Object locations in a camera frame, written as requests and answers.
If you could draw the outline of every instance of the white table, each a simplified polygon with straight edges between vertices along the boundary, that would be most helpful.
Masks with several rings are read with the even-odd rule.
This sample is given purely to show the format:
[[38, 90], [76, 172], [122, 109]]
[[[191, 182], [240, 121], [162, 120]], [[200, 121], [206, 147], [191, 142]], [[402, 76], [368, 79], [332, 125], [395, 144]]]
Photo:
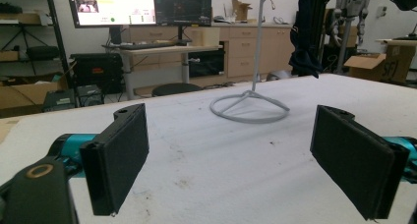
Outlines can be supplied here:
[[[143, 170], [116, 217], [93, 216], [86, 180], [71, 179], [81, 223], [373, 223], [362, 218], [310, 152], [316, 107], [351, 112], [358, 123], [380, 136], [416, 138], [417, 90], [320, 75], [318, 80], [303, 77], [257, 84], [257, 92], [290, 107], [282, 121], [242, 124], [210, 112], [215, 98], [249, 88], [241, 85], [24, 117], [0, 144], [0, 184], [43, 157], [62, 134], [100, 133], [113, 121], [114, 111], [144, 102], [150, 153]], [[417, 186], [401, 183], [389, 219], [379, 223], [407, 223], [416, 202]]]
[[[221, 46], [168, 46], [142, 50], [120, 50], [128, 99], [131, 100], [139, 98], [135, 95], [135, 88], [138, 87], [176, 82], [187, 84], [189, 82], [188, 53], [217, 50], [219, 47]], [[180, 66], [146, 71], [132, 71], [131, 58], [133, 56], [173, 53], [182, 54], [182, 63]]]

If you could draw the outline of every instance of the image on screen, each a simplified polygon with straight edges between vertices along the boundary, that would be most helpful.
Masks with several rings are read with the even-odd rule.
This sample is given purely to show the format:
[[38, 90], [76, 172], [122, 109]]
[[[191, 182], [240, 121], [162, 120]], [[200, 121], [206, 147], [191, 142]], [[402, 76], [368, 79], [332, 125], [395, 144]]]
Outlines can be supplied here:
[[76, 28], [155, 25], [153, 0], [69, 0]]
[[154, 0], [154, 5], [158, 25], [211, 25], [211, 0]]

